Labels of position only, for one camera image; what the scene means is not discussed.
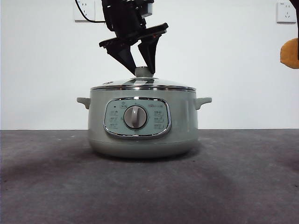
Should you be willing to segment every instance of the side handle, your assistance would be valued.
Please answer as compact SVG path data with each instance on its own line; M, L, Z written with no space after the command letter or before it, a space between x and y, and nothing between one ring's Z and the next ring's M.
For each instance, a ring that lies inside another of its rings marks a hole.
M89 109L89 106L90 106L90 98L81 98L81 97L78 97L78 98L77 98L77 102L78 102L78 103L81 103L81 104L84 104L84 105L85 105L85 108L86 108L86 109Z
M197 98L197 99L195 99L195 108L196 108L196 110L199 110L200 107L203 104L208 104L208 103L211 103L211 102L212 102L212 98L210 98L210 97L207 97L207 98Z

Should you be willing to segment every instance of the yellow object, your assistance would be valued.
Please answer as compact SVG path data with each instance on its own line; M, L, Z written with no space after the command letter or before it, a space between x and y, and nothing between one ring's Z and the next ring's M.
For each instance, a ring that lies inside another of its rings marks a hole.
M280 62L292 69L299 69L298 38L292 39L282 46Z

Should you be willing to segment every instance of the power cord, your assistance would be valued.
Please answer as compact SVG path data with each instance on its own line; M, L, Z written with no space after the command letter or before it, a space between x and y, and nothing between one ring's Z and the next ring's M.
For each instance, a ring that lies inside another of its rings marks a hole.
M89 22L93 22L93 23L106 23L106 21L94 21L94 20L90 20L90 19L88 19L88 18L84 15L84 13L82 12L82 9L81 9L80 6L79 6L78 0L75 0L75 2L76 2L76 5L77 5L77 7L78 7L80 13L81 13L82 16L84 17L84 19L86 19L86 20L89 21Z

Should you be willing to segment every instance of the lid handle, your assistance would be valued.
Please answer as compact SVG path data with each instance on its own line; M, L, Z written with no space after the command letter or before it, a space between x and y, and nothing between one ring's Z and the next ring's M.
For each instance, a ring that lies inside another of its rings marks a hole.
M152 78L154 75L150 72L148 67L143 66L143 67L137 67L135 69L135 76L136 77L150 77L150 78Z

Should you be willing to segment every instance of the wall socket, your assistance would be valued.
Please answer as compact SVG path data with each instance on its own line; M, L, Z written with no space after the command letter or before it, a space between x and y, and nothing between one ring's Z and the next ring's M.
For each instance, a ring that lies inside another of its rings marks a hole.
M277 22L295 23L297 21L296 9L290 1L280 1L277 3Z
M95 1L94 0L78 0L78 4L84 13L84 15L90 19L90 20L95 20ZM87 22L86 19L82 16L80 13L76 2L74 1L74 6L73 6L73 12L74 12L74 20L76 22Z

